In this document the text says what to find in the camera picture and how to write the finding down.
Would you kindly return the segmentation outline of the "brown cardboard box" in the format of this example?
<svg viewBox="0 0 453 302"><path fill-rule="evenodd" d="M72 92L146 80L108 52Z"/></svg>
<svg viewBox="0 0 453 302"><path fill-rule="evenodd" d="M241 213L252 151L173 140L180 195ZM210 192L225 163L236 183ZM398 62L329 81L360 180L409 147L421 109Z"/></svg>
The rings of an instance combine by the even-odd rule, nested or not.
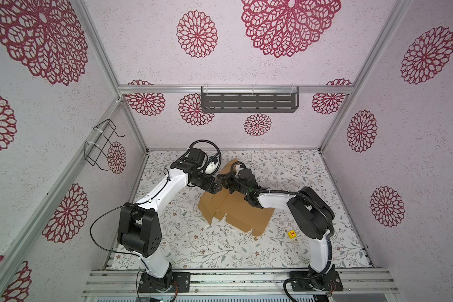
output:
<svg viewBox="0 0 453 302"><path fill-rule="evenodd" d="M258 237L262 235L274 214L274 209L255 208L244 200L244 195L222 189L215 195L205 192L198 208L204 219L213 225L214 219L225 221L235 228Z"/></svg>

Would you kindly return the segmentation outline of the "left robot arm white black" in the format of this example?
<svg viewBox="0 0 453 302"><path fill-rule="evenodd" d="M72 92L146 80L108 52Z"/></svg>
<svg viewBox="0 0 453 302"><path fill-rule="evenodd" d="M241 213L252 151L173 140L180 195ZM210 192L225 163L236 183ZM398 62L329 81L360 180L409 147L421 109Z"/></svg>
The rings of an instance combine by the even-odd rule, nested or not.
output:
<svg viewBox="0 0 453 302"><path fill-rule="evenodd" d="M185 187L198 187L216 194L221 184L214 176L222 156L219 148L212 156L191 145L166 169L162 180L136 203L126 203L120 211L117 241L143 262L146 273L159 280L167 280L172 270L170 262L159 250L162 240L160 217L167 205Z"/></svg>

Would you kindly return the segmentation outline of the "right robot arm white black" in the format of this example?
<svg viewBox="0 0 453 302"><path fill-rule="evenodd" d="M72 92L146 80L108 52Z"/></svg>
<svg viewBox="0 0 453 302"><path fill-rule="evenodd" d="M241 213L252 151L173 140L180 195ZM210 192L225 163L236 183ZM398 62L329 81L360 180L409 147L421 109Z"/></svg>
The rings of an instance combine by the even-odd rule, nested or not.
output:
<svg viewBox="0 0 453 302"><path fill-rule="evenodd" d="M304 187L299 191L270 190L259 186L250 169L233 169L218 176L229 193L238 192L250 206L261 209L289 211L298 229L308 237L312 274L323 276L332 268L331 238L335 233L335 214L317 195L315 190Z"/></svg>

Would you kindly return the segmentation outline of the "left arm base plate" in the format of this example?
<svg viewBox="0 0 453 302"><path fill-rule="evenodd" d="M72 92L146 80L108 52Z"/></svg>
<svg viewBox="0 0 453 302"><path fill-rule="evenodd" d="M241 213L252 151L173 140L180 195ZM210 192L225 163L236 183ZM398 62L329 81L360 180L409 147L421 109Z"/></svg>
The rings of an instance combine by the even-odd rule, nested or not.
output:
<svg viewBox="0 0 453 302"><path fill-rule="evenodd" d="M139 293L188 293L190 291L191 273L169 272L163 278L155 278L142 273Z"/></svg>

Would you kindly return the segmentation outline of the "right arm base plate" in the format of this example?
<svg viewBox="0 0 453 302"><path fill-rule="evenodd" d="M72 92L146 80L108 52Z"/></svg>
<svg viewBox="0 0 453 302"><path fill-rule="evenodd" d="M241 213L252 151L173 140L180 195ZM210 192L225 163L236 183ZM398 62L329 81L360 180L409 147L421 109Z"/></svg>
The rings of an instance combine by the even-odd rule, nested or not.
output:
<svg viewBox="0 0 453 302"><path fill-rule="evenodd" d="M293 279L292 287L294 292L301 291L343 291L344 286L341 277L335 269L328 273L311 278L314 271L293 271L289 273L289 278Z"/></svg>

